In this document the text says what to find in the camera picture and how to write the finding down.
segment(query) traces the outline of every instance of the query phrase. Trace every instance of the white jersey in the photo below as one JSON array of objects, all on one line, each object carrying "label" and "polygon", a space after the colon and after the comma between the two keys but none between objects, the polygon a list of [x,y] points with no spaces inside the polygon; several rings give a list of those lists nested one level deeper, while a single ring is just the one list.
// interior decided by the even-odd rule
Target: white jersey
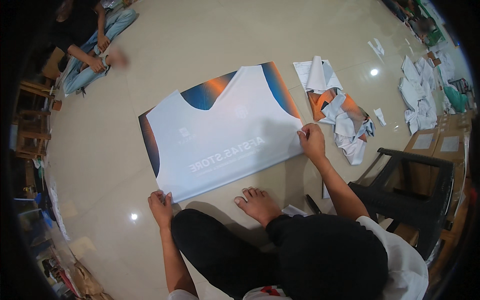
[{"label": "white jersey", "polygon": [[[278,74],[272,62],[267,64]],[[293,100],[281,78],[269,74],[267,82],[265,68],[241,67],[208,110],[193,107],[175,91],[147,113],[158,147],[156,180],[160,189],[172,192],[173,202],[303,152],[296,134],[302,123]],[[292,115],[272,92],[291,102]]]}]

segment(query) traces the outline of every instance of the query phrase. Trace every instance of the black pants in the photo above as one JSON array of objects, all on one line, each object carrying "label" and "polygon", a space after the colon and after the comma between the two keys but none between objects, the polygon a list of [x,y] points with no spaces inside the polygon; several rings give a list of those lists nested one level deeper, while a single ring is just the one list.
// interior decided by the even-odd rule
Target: black pants
[{"label": "black pants", "polygon": [[[351,299],[346,293],[351,289],[356,299],[374,299],[388,273],[386,252],[377,237],[359,223],[338,216],[274,219],[265,230],[278,254],[260,252],[195,209],[179,212],[171,226],[175,244],[189,262],[210,284],[234,299],[270,285],[281,285],[293,299]],[[352,248],[358,255],[352,255]],[[382,256],[383,272],[377,272],[378,256]]]}]

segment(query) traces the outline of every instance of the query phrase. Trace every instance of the tiled floor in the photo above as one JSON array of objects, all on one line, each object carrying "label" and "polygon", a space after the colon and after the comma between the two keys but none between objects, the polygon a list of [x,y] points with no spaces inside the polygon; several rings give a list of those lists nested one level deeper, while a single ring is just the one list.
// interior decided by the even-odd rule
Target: tiled floor
[{"label": "tiled floor", "polygon": [[[368,139],[363,163],[352,167],[335,146],[332,130],[321,125],[328,158],[342,178],[356,180],[379,147],[403,150],[409,141],[405,104],[398,92],[405,55],[425,54],[401,22],[377,0],[143,0],[132,5],[138,19],[119,35],[131,59],[127,72],[111,70],[70,95],[52,115],[47,180],[57,185],[72,252],[116,300],[165,299],[168,295],[158,227],[147,197],[157,189],[140,132],[138,116],[174,90],[273,60],[293,96],[302,121],[312,112],[292,63],[321,55],[330,60],[344,91],[373,116],[375,137]],[[382,59],[367,42],[377,38]],[[378,70],[372,76],[370,71]],[[381,127],[373,109],[382,108]],[[322,211],[322,181],[304,156],[180,203],[203,210],[257,245],[265,235],[233,203],[243,187],[270,192],[280,206],[309,211],[305,193]],[[131,214],[138,218],[131,220]],[[201,299],[228,298],[191,265]]]}]

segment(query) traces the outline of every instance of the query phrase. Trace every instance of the light blue jeans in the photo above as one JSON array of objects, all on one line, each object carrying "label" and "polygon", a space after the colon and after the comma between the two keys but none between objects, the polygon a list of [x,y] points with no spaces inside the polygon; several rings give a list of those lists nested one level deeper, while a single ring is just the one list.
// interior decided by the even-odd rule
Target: light blue jeans
[{"label": "light blue jeans", "polygon": [[[129,9],[122,12],[118,12],[109,17],[105,21],[105,36],[112,41],[120,32],[122,32],[128,25],[130,25],[136,17],[134,10]],[[90,50],[94,50],[97,55],[100,54],[100,50],[97,46],[98,30],[93,33],[92,37],[83,45],[80,46],[85,53]],[[72,57],[72,63],[66,70],[67,76],[63,82],[63,92],[66,94],[73,93],[74,91],[89,85],[96,79],[105,76],[108,73],[109,66],[105,63],[105,58],[102,58],[103,65],[106,67],[105,71],[101,73],[95,73],[88,67],[80,72],[83,62]]]}]

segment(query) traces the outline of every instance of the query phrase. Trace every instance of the black shirt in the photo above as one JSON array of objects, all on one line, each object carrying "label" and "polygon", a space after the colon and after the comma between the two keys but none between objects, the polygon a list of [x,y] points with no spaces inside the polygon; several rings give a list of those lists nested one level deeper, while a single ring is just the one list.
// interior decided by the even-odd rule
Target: black shirt
[{"label": "black shirt", "polygon": [[50,29],[50,41],[67,53],[68,47],[80,47],[95,33],[98,16],[93,8],[99,0],[73,0],[72,12],[63,22],[55,22]]}]

